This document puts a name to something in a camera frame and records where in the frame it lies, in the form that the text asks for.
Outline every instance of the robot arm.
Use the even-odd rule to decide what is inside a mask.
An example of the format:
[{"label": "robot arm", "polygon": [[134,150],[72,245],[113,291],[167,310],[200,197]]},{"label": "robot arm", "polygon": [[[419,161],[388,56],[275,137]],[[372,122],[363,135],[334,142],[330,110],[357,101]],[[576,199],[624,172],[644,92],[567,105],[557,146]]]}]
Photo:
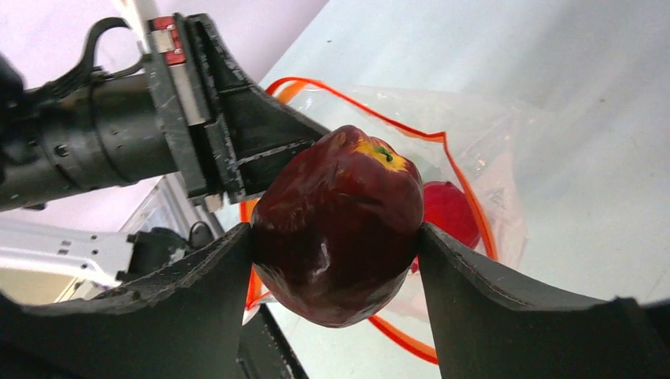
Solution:
[{"label": "robot arm", "polygon": [[[147,25],[151,52],[135,67],[93,65],[98,38],[126,27],[111,17],[65,76],[5,102],[0,211],[176,171],[191,201],[214,211],[223,193],[232,204],[262,193],[327,133],[251,81],[206,15]],[[19,76],[8,77],[17,88]]]}]

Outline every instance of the red apple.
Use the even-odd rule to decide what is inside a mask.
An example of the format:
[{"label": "red apple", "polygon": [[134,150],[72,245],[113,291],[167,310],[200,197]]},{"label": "red apple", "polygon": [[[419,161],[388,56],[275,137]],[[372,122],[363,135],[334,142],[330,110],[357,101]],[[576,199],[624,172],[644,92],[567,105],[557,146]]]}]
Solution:
[{"label": "red apple", "polygon": [[254,268],[298,315],[353,325],[400,290],[422,222],[414,163],[342,126],[292,159],[254,207]]},{"label": "red apple", "polygon": [[[480,243],[480,231],[468,200],[452,182],[424,184],[423,206],[423,221],[434,224],[470,249]],[[410,269],[412,273],[419,271],[418,258]]]}]

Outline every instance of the black cable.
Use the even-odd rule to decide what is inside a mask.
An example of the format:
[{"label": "black cable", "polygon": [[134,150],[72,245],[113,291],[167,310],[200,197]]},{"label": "black cable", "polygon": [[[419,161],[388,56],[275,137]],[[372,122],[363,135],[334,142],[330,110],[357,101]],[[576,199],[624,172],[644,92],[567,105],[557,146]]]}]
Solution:
[{"label": "black cable", "polygon": [[[96,22],[88,31],[86,44],[79,63],[59,79],[48,82],[28,94],[29,101],[31,103],[41,103],[48,100],[61,100],[79,88],[90,84],[95,80],[93,74],[96,72],[96,47],[100,37],[106,31],[113,28],[128,27],[126,21],[120,17],[108,17]],[[141,69],[141,66],[138,67],[138,65],[143,63],[143,58],[129,69],[119,71],[119,73],[112,74],[112,76],[122,77],[129,75],[128,73],[136,73]]]}]

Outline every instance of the metal bracket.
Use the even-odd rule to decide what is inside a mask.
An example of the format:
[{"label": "metal bracket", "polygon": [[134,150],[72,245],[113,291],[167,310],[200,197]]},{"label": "metal bracket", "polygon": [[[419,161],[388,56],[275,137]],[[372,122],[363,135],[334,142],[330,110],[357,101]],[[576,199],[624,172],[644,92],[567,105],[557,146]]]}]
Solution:
[{"label": "metal bracket", "polygon": [[147,20],[149,91],[194,204],[260,196],[328,129],[276,101],[239,67],[204,14]]},{"label": "metal bracket", "polygon": [[121,282],[133,256],[124,233],[90,233],[0,219],[0,267],[79,277],[104,286]]}]

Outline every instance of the screw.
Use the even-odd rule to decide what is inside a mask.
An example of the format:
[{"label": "screw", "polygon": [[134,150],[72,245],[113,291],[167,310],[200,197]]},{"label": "screw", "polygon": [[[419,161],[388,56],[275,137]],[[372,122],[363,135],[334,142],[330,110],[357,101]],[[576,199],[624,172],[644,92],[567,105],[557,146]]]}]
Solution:
[{"label": "screw", "polygon": [[67,146],[64,144],[60,144],[54,148],[54,152],[56,153],[57,156],[60,157],[66,157],[70,154],[70,152],[67,150]]}]

